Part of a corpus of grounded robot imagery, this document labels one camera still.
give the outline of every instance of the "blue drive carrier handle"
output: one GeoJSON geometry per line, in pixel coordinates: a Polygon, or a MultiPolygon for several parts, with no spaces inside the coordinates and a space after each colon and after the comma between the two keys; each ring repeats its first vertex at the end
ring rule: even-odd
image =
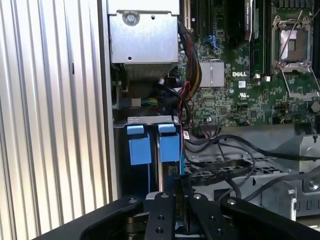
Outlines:
{"type": "Polygon", "coordinates": [[[161,163],[180,160],[180,134],[173,123],[159,124],[159,157],[161,163]]]}
{"type": "Polygon", "coordinates": [[[126,128],[129,138],[129,151],[131,165],[151,163],[150,135],[145,132],[143,125],[129,125],[126,128]]]}

